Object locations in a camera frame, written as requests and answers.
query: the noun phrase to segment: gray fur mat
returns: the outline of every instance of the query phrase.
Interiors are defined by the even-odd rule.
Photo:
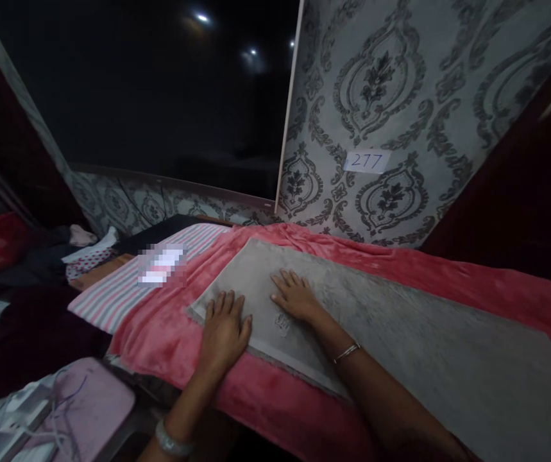
[[[347,397],[313,333],[270,299],[280,268],[309,279],[330,314],[487,461],[551,460],[551,341],[542,332],[295,250],[250,239],[189,308],[246,297],[250,352]]]

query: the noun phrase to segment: damask wallpaper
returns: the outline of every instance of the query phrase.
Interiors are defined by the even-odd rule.
[[[0,68],[99,234],[182,213],[416,247],[550,74],[551,2],[307,0],[276,216],[73,173],[1,44]],[[387,171],[344,172],[355,148]]]

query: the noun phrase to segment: pink blanket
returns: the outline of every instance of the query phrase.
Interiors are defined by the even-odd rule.
[[[137,372],[183,388],[196,366],[201,340],[201,327],[184,310],[251,237],[519,321],[551,338],[551,281],[416,250],[358,244],[284,223],[220,235],[188,264],[186,287],[155,290],[125,317],[113,338],[113,353]],[[305,461],[375,457],[371,435],[356,409],[249,354],[227,376],[215,405]]]

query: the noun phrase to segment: bed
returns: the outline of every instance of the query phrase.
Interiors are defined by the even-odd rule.
[[[137,275],[134,259],[77,297],[69,309],[114,334],[111,350],[121,356],[125,366],[182,389],[194,370],[201,333],[185,308],[250,238],[311,253],[516,320],[551,339],[551,281],[512,270],[446,261],[405,248],[313,234],[290,223],[233,230],[217,225],[187,228],[163,241],[187,245],[185,287],[133,286]],[[170,344],[162,348],[160,342],[158,350],[149,351],[152,339],[163,336],[171,339]],[[249,354],[227,376],[215,406],[306,461],[376,457],[371,434],[349,403]]]

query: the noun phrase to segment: striped pillow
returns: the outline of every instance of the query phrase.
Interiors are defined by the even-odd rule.
[[[160,244],[185,244],[187,261],[204,252],[216,237],[230,228],[209,223],[192,225]],[[134,258],[82,292],[68,306],[68,310],[97,328],[114,334],[119,324],[155,287],[138,287],[138,259]]]

